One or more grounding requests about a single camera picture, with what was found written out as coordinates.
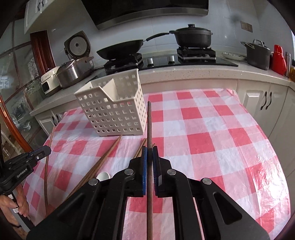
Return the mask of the left hand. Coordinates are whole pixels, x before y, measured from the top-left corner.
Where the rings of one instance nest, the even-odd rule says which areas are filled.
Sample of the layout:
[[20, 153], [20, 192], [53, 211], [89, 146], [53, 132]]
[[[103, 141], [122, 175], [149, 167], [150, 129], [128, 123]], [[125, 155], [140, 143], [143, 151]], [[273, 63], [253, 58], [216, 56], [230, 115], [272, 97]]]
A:
[[17, 203], [15, 203], [8, 196], [1, 195], [1, 211], [3, 212], [4, 216], [6, 217], [6, 219], [8, 220], [10, 224], [12, 224], [13, 226], [19, 227], [20, 224], [11, 213], [11, 209], [16, 208], [18, 206], [18, 213], [20, 215], [23, 215], [24, 217], [27, 217], [29, 215], [29, 204], [27, 202], [27, 198], [23, 191], [22, 185], [19, 184], [15, 188], [15, 190], [17, 192], [17, 196], [16, 196]]

